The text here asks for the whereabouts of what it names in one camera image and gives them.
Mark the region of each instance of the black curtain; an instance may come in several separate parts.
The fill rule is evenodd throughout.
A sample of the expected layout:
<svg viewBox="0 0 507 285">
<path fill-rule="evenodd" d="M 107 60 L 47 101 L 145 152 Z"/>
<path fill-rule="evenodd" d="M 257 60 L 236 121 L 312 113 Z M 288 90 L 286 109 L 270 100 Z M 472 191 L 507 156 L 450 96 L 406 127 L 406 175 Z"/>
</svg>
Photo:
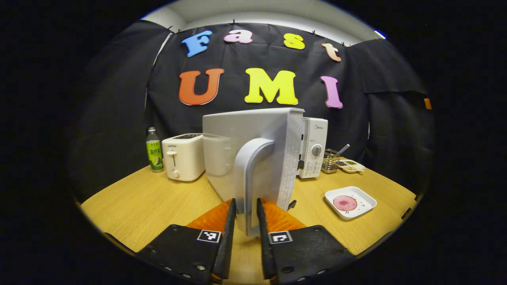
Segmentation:
<svg viewBox="0 0 507 285">
<path fill-rule="evenodd" d="M 422 194 L 429 184 L 435 144 L 423 82 L 386 40 L 362 42 L 349 51 L 367 95 L 370 121 L 370 137 L 359 162 Z"/>
<path fill-rule="evenodd" d="M 67 166 L 80 202 L 148 165 L 146 86 L 168 34 L 161 25 L 136 21 L 99 51 L 73 90 Z"/>
<path fill-rule="evenodd" d="M 229 31 L 245 29 L 253 33 L 250 44 L 229 43 L 224 36 Z M 188 49 L 182 40 L 211 30 L 207 49 L 187 57 Z M 305 48 L 288 48 L 283 35 L 294 33 L 303 37 Z M 331 43 L 338 49 L 341 62 L 333 61 L 322 43 Z M 219 24 L 193 28 L 173 34 L 160 52 L 148 86 L 147 122 L 157 128 L 161 139 L 175 135 L 202 132 L 202 116 L 213 113 L 286 108 L 292 105 L 247 103 L 250 77 L 245 70 L 263 68 L 273 80 L 280 70 L 296 74 L 294 89 L 299 100 L 293 107 L 305 110 L 305 117 L 324 118 L 329 121 L 327 148 L 341 149 L 350 144 L 347 157 L 356 159 L 364 151 L 368 138 L 368 105 L 363 92 L 357 66 L 348 49 L 341 44 L 295 28 L 258 23 Z M 190 70 L 201 74 L 196 78 L 194 91 L 203 94 L 207 90 L 207 69 L 223 68 L 215 99 L 204 105 L 185 105 L 178 97 L 179 75 Z M 338 80 L 337 89 L 343 108 L 327 107 L 327 92 L 321 76 Z"/>
</svg>

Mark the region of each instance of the foam letter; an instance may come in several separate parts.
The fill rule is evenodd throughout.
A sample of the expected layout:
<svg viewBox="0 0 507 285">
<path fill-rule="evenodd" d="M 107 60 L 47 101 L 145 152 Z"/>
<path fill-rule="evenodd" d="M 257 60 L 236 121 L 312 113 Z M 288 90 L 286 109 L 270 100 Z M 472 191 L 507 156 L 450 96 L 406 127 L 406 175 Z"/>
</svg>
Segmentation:
<svg viewBox="0 0 507 285">
<path fill-rule="evenodd" d="M 340 102 L 338 90 L 336 89 L 336 83 L 338 80 L 330 76 L 321 76 L 320 79 L 324 81 L 325 90 L 328 93 L 328 100 L 325 102 L 325 105 L 330 108 L 343 108 L 343 103 Z"/>
<path fill-rule="evenodd" d="M 305 44 L 303 43 L 303 37 L 298 34 L 286 33 L 283 35 L 285 41 L 283 43 L 293 49 L 302 50 L 305 48 Z"/>
<path fill-rule="evenodd" d="M 253 41 L 252 32 L 249 30 L 232 30 L 224 37 L 224 41 L 230 43 L 240 42 L 242 44 L 249 44 Z"/>
<path fill-rule="evenodd" d="M 189 38 L 184 39 L 182 41 L 182 44 L 186 44 L 187 48 L 189 49 L 187 56 L 191 57 L 193 55 L 205 51 L 208 48 L 208 46 L 203 46 L 201 44 L 209 43 L 209 38 L 207 37 L 207 35 L 210 35 L 212 33 L 213 33 L 212 31 L 206 30 L 204 32 L 200 32 Z"/>
<path fill-rule="evenodd" d="M 221 68 L 208 69 L 205 72 L 209 75 L 208 90 L 202 95 L 194 93 L 194 85 L 196 77 L 201 74 L 197 70 L 184 72 L 179 75 L 182 82 L 179 85 L 179 100 L 185 105 L 204 105 L 211 102 L 216 97 L 219 90 L 220 74 L 224 73 Z"/>
<path fill-rule="evenodd" d="M 279 104 L 297 105 L 298 100 L 294 95 L 294 77 L 296 74 L 287 70 L 280 70 L 272 81 L 262 68 L 249 68 L 245 70 L 250 75 L 250 90 L 245 97 L 247 103 L 260 103 L 263 98 L 260 90 L 268 102 L 273 102 L 278 90 L 280 95 L 276 99 Z"/>
<path fill-rule="evenodd" d="M 337 61 L 337 62 L 342 61 L 341 57 L 336 56 L 336 53 L 338 52 L 338 50 L 335 47 L 333 47 L 332 44 L 322 44 L 322 46 L 325 47 L 325 51 L 328 52 L 328 56 L 332 60 Z"/>
</svg>

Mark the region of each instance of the orange letter u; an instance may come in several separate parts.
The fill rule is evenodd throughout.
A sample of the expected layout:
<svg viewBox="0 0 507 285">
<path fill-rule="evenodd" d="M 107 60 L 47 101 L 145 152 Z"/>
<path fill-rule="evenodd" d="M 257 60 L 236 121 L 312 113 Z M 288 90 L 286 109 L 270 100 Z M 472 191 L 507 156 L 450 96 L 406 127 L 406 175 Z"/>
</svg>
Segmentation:
<svg viewBox="0 0 507 285">
<path fill-rule="evenodd" d="M 204 105 L 211 102 L 219 90 L 220 74 L 224 73 L 221 68 L 208 69 L 205 72 L 209 76 L 208 90 L 202 95 L 194 93 L 195 79 L 201 74 L 197 70 L 184 72 L 179 75 L 182 82 L 179 85 L 179 100 L 185 105 Z"/>
</svg>

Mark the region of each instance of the plastic bottle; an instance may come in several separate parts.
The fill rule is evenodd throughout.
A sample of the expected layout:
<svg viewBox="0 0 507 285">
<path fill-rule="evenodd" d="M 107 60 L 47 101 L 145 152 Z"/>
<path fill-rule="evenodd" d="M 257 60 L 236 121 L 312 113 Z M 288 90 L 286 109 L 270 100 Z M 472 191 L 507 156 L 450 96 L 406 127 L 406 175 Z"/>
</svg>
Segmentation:
<svg viewBox="0 0 507 285">
<path fill-rule="evenodd" d="M 155 128 L 148 129 L 146 137 L 146 149 L 148 150 L 148 159 L 153 172 L 163 172 L 164 162 L 162 159 L 162 150 L 160 148 L 160 140 L 155 133 Z"/>
</svg>

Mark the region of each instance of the yellow letter m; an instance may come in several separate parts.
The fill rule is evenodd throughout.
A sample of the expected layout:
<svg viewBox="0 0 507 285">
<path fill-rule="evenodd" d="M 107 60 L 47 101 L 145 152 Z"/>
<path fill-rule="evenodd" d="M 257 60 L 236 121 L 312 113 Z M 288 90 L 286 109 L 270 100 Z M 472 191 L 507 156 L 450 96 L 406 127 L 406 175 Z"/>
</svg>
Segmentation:
<svg viewBox="0 0 507 285">
<path fill-rule="evenodd" d="M 273 102 L 278 90 L 280 95 L 276 101 L 279 104 L 297 105 L 298 99 L 294 94 L 294 72 L 280 70 L 272 81 L 269 75 L 262 68 L 249 68 L 245 71 L 250 75 L 250 90 L 245 97 L 247 103 L 260 103 L 263 98 L 260 90 L 268 102 Z"/>
</svg>

